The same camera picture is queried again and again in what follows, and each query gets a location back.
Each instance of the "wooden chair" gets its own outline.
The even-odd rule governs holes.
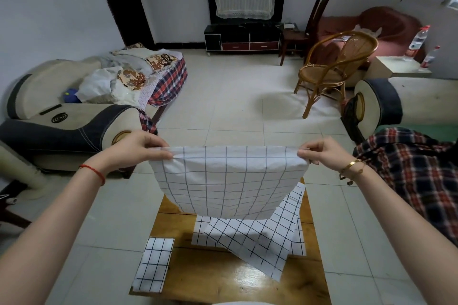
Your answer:
[[[283,61],[285,60],[286,51],[304,51],[304,57],[307,56],[308,50],[312,45],[317,42],[317,31],[318,31],[318,22],[323,15],[324,9],[328,4],[329,0],[317,0],[315,5],[313,6],[312,13],[310,14],[309,21],[307,22],[307,27],[305,32],[301,32],[298,29],[284,29],[282,32],[282,49],[281,52],[278,54],[282,56],[282,60],[280,62],[280,66],[283,65]],[[289,44],[294,45],[305,45],[305,49],[294,49],[294,50],[287,50],[286,47]]]
[[[345,42],[335,63],[328,66],[310,64],[312,53],[319,45],[341,36],[350,36],[350,38]],[[307,102],[306,110],[302,118],[307,118],[312,105],[316,103],[322,95],[337,100],[325,94],[328,90],[335,89],[340,92],[340,105],[342,107],[342,103],[345,100],[345,81],[355,73],[358,67],[367,60],[372,53],[374,53],[377,47],[378,41],[376,38],[353,30],[335,34],[313,45],[308,53],[305,66],[299,70],[299,81],[294,90],[296,94],[299,87],[307,89],[309,101]],[[303,86],[302,82],[311,83],[314,85],[314,88],[311,89]]]

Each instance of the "white side table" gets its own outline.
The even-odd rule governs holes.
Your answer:
[[[419,71],[420,63],[416,60],[405,61],[402,57],[375,57],[364,78],[388,77],[430,77],[431,71]]]

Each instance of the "plaid blanket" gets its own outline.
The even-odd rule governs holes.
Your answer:
[[[148,100],[148,104],[159,107],[169,104],[181,91],[181,87],[188,77],[185,58],[181,58],[176,65],[170,66]],[[156,126],[151,118],[143,110],[139,110],[141,128],[153,134],[157,134]]]
[[[406,128],[387,128],[358,145],[353,156],[458,246],[458,144]]]

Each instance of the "green cloth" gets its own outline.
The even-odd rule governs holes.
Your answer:
[[[378,126],[374,134],[385,128],[391,128],[391,127],[403,127],[403,128],[413,129],[416,132],[420,132],[422,134],[425,134],[439,141],[456,141],[458,138],[458,126],[434,125],[434,124],[433,125],[422,125],[422,124],[419,124],[419,125],[401,125],[401,124],[383,125],[383,126]]]

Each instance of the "red string bracelet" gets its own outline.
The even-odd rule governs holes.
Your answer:
[[[102,186],[105,184],[105,176],[100,172],[98,171],[97,169],[94,169],[93,167],[89,166],[89,165],[86,165],[86,164],[81,164],[78,168],[88,168],[88,169],[91,169],[93,172],[95,172],[99,177],[100,177],[100,180],[102,180]]]

